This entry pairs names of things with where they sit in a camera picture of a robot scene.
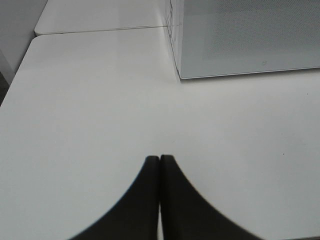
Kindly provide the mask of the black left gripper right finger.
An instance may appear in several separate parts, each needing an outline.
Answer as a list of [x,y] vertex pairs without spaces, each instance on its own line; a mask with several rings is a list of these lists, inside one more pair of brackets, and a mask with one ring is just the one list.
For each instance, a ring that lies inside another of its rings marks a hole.
[[172,155],[160,158],[160,212],[165,240],[255,240],[212,207],[185,177]]

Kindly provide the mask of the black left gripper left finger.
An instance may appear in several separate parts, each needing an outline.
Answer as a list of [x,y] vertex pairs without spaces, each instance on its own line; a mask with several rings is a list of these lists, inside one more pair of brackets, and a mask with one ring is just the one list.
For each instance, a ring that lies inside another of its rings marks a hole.
[[157,240],[160,159],[148,156],[120,200],[73,240]]

